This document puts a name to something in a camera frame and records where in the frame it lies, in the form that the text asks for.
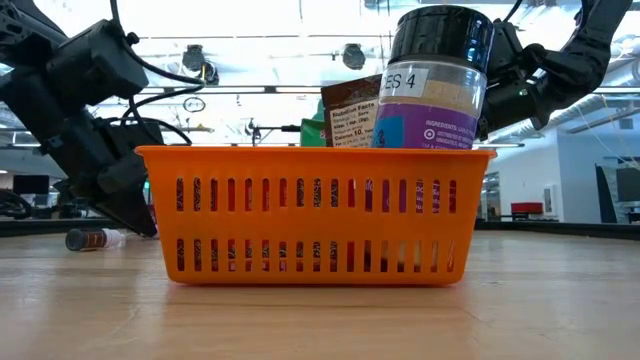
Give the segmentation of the black-lidded purple spice jar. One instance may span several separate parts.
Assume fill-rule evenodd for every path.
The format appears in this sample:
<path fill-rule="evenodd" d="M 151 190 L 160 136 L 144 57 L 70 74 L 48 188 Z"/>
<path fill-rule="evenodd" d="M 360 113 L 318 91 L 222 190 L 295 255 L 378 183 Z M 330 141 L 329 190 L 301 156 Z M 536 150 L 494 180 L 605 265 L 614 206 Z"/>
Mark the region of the black-lidded purple spice jar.
<path fill-rule="evenodd" d="M 487 88 L 492 21 L 462 6 L 414 9 L 397 24 L 371 145 L 472 148 Z"/>

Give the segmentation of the black boom stand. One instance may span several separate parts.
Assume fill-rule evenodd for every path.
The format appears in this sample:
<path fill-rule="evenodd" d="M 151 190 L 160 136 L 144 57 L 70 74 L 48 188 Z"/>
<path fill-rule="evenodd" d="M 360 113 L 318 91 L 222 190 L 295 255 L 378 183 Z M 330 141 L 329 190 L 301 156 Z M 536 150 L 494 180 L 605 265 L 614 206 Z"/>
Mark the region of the black boom stand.
<path fill-rule="evenodd" d="M 251 139 L 251 146 L 257 147 L 274 131 L 282 133 L 300 133 L 300 125 L 282 125 L 282 126 L 259 126 L 254 123 L 251 118 L 244 127 L 244 132 Z"/>

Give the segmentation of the black background monitor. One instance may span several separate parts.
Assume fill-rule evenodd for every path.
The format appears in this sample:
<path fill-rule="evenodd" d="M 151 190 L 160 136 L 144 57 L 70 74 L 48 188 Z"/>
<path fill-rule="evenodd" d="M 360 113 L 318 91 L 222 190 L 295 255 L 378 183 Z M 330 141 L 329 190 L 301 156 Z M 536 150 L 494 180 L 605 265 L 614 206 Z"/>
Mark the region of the black background monitor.
<path fill-rule="evenodd" d="M 50 177 L 48 175 L 24 175 L 13 176 L 12 191 L 19 195 L 33 194 L 46 195 L 49 193 Z"/>

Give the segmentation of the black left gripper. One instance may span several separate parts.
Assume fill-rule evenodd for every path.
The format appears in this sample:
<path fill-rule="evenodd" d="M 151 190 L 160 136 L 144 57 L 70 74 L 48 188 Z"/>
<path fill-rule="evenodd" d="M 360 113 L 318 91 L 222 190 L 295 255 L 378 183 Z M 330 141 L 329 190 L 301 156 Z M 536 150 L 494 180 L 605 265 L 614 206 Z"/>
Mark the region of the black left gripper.
<path fill-rule="evenodd" d="M 0 101 L 32 133 L 68 177 L 71 193 L 127 229 L 157 234 L 142 191 L 146 177 L 135 149 L 161 145 L 157 125 L 96 118 L 87 107 L 110 97 L 129 99 L 148 85 L 140 68 L 17 67 L 0 77 Z"/>

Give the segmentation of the small dark dropper bottle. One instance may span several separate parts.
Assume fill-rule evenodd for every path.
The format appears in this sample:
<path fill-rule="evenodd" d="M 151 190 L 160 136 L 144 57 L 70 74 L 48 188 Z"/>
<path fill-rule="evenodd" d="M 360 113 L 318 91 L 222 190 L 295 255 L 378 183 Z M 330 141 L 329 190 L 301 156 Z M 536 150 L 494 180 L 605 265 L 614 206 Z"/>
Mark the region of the small dark dropper bottle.
<path fill-rule="evenodd" d="M 65 246 L 73 252 L 96 251 L 120 245 L 125 236 L 114 229 L 71 229 L 65 237 Z"/>

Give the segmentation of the green food box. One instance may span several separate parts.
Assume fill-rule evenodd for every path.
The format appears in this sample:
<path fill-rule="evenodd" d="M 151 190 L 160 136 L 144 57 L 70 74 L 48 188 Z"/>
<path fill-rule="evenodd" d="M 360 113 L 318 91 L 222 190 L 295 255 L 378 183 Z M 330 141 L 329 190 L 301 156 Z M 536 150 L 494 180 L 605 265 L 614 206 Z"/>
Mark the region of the green food box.
<path fill-rule="evenodd" d="M 300 125 L 301 147 L 325 147 L 326 126 L 321 119 L 302 119 Z"/>

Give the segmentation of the orange slotted plastic basket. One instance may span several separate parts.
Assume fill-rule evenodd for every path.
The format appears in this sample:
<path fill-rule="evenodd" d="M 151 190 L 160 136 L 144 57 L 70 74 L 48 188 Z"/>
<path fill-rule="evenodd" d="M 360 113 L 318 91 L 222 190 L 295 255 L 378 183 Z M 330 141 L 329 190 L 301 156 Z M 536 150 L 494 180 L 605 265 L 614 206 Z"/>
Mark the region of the orange slotted plastic basket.
<path fill-rule="evenodd" d="M 142 146 L 168 276 L 185 284 L 449 285 L 491 153 Z"/>

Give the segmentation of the brown seasoning packet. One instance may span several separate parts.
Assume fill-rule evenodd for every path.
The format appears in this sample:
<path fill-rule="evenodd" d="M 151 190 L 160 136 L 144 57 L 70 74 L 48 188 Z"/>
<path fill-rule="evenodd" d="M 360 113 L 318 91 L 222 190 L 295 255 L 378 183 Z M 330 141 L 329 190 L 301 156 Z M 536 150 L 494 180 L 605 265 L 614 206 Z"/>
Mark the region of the brown seasoning packet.
<path fill-rule="evenodd" d="M 372 143 L 381 74 L 323 87 L 328 147 L 367 148 Z"/>

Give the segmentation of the red cabinet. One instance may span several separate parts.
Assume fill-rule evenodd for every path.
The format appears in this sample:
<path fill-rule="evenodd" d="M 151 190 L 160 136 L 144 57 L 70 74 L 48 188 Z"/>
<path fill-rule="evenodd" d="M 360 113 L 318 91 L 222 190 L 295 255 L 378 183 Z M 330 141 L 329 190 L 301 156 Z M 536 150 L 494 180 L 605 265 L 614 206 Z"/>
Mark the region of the red cabinet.
<path fill-rule="evenodd" d="M 540 218 L 544 215 L 544 207 L 541 202 L 513 202 L 510 209 L 513 221 Z"/>

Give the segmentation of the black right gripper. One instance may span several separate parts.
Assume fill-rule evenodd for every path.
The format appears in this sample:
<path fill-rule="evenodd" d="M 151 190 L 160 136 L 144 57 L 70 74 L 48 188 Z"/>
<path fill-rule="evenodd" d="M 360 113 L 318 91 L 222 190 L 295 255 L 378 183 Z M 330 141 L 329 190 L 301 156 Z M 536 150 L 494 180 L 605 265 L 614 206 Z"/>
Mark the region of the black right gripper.
<path fill-rule="evenodd" d="M 477 124 L 477 139 L 528 119 L 535 130 L 548 123 L 538 108 L 541 99 L 531 80 L 537 63 L 532 52 L 524 50 L 513 24 L 495 20 L 494 36 L 487 65 L 487 89 Z"/>

